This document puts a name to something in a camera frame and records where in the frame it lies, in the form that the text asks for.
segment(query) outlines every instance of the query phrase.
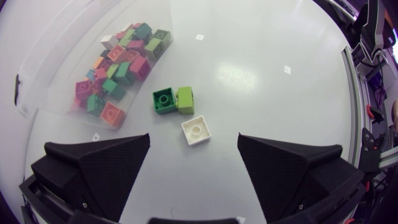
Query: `small white square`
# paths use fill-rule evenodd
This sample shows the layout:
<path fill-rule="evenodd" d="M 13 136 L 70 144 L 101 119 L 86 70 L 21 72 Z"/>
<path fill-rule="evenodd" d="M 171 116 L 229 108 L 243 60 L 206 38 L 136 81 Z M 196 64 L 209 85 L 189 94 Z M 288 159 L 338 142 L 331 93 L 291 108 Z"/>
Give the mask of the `small white square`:
<path fill-rule="evenodd" d="M 113 35 L 106 35 L 101 39 L 102 45 L 106 48 L 106 50 L 112 50 L 116 44 L 119 43 L 117 38 Z"/>
<path fill-rule="evenodd" d="M 211 137 L 203 116 L 184 122 L 181 126 L 190 146 L 206 141 Z"/>
<path fill-rule="evenodd" d="M 203 38 L 205 38 L 205 36 L 200 34 L 198 34 L 196 37 L 197 40 L 203 40 Z"/>
<path fill-rule="evenodd" d="M 244 221 L 246 221 L 246 219 L 243 218 L 243 217 L 236 217 L 236 219 L 237 219 L 237 221 L 239 222 L 239 224 L 243 224 Z"/>
<path fill-rule="evenodd" d="M 100 135 L 99 135 L 98 133 L 95 133 L 92 140 L 93 140 L 93 141 L 98 141 L 98 140 L 100 140 Z"/>
<path fill-rule="evenodd" d="M 132 26 L 132 24 L 131 23 L 129 23 L 129 24 L 126 24 L 126 25 L 124 25 L 124 27 L 120 30 L 121 32 L 123 32 L 123 31 L 127 31 L 128 30 L 128 28 L 130 28 Z"/>
<path fill-rule="evenodd" d="M 289 74 L 289 75 L 292 74 L 292 69 L 289 66 L 287 66 L 287 65 L 285 65 L 285 73 Z"/>

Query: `white tabletop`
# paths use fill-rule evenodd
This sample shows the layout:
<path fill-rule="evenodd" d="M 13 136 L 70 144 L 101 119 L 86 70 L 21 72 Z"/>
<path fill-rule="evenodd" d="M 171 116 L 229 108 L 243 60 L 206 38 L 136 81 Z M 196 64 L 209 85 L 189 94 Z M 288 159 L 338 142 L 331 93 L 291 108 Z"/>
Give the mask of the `white tabletop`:
<path fill-rule="evenodd" d="M 347 159 L 351 107 L 341 51 L 348 43 L 313 1 L 174 0 L 172 21 L 174 42 L 121 128 L 98 128 L 39 110 L 26 176 L 44 156 L 47 141 L 149 133 L 151 147 L 121 223 L 240 216 L 251 224 L 265 218 L 237 148 L 239 132 L 315 146 L 341 144 Z M 203 40 L 196 40 L 198 34 Z M 155 113 L 152 92 L 170 86 L 192 86 L 195 115 Z M 190 147 L 181 123 L 200 115 L 212 138 Z"/>

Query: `red clamp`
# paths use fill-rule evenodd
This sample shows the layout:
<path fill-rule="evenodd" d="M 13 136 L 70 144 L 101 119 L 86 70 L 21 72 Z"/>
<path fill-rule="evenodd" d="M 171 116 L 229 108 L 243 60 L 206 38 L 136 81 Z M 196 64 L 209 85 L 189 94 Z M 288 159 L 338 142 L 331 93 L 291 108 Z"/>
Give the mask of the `red clamp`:
<path fill-rule="evenodd" d="M 366 184 L 365 184 L 366 192 L 369 191 L 369 187 L 370 187 L 370 182 L 368 181 L 368 182 L 366 182 Z"/>
<path fill-rule="evenodd" d="M 355 219 L 354 219 L 354 218 L 350 218 L 350 219 L 347 219 L 347 221 L 344 222 L 344 224 L 350 224 L 350 223 L 352 223 L 353 221 L 355 221 Z"/>
<path fill-rule="evenodd" d="M 371 105 L 366 105 L 366 111 L 368 112 L 368 116 L 372 119 L 374 119 L 374 115 L 372 114 L 371 111 Z"/>

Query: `white marker sticker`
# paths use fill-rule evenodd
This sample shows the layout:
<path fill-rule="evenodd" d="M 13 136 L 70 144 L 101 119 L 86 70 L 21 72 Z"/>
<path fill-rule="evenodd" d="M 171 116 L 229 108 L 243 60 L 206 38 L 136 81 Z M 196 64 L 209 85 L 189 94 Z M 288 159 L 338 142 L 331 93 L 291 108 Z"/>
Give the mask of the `white marker sticker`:
<path fill-rule="evenodd" d="M 205 36 L 200 34 L 198 34 L 196 37 L 197 40 L 203 40 L 203 38 L 205 38 Z"/>
<path fill-rule="evenodd" d="M 236 217 L 236 219 L 237 219 L 237 221 L 239 222 L 239 224 L 243 224 L 244 221 L 246 221 L 246 219 L 243 218 L 243 217 Z"/>
<path fill-rule="evenodd" d="M 292 74 L 292 69 L 289 66 L 287 66 L 287 65 L 285 65 L 285 73 L 289 74 L 289 75 Z"/>
<path fill-rule="evenodd" d="M 95 133 L 93 136 L 93 141 L 98 141 L 100 140 L 100 135 L 98 133 Z"/>

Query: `green lego brick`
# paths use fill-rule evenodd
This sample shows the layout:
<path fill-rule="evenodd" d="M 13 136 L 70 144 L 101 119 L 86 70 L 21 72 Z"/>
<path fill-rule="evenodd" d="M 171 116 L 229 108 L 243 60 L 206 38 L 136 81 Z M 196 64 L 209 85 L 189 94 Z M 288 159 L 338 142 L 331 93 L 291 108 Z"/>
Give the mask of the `green lego brick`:
<path fill-rule="evenodd" d="M 105 101 L 96 94 L 92 94 L 87 98 L 87 112 L 90 114 L 100 116 L 104 107 Z"/>
<path fill-rule="evenodd" d="M 119 70 L 114 77 L 118 83 L 127 86 L 131 86 L 134 83 L 134 77 L 129 71 L 129 67 L 129 62 L 123 62 L 120 64 Z"/>
<path fill-rule="evenodd" d="M 112 78 L 112 76 L 116 73 L 116 71 L 118 70 L 118 68 L 119 68 L 119 65 L 118 65 L 118 64 L 112 64 L 112 65 L 109 67 L 108 71 L 106 72 L 106 76 L 107 76 L 108 78 Z"/>
<path fill-rule="evenodd" d="M 176 107 L 181 114 L 194 114 L 195 110 L 193 107 L 193 93 L 190 86 L 178 88 L 178 92 L 175 93 L 177 98 Z"/>
<path fill-rule="evenodd" d="M 137 29 L 135 29 L 134 37 L 139 40 L 145 40 L 148 38 L 148 35 L 152 35 L 152 29 L 148 26 L 148 24 L 143 23 Z"/>
<path fill-rule="evenodd" d="M 102 88 L 108 95 L 112 96 L 116 100 L 121 100 L 121 98 L 126 94 L 119 84 L 108 78 L 105 80 L 104 84 L 102 84 Z"/>
<path fill-rule="evenodd" d="M 153 92 L 155 111 L 158 114 L 166 114 L 177 110 L 175 107 L 173 89 L 166 88 Z"/>
<path fill-rule="evenodd" d="M 157 30 L 152 38 L 156 38 L 162 41 L 164 48 L 168 47 L 172 40 L 172 35 L 166 30 Z"/>
<path fill-rule="evenodd" d="M 122 47 L 126 47 L 127 45 L 129 45 L 130 41 L 131 41 L 130 39 L 121 39 L 119 41 L 119 45 Z"/>
<path fill-rule="evenodd" d="M 156 61 L 160 58 L 164 51 L 164 46 L 161 40 L 153 38 L 149 41 L 149 43 L 145 46 L 145 51 L 149 59 Z"/>
<path fill-rule="evenodd" d="M 130 39 L 131 40 L 132 37 L 134 36 L 135 32 L 136 31 L 134 29 L 128 29 L 122 39 Z"/>

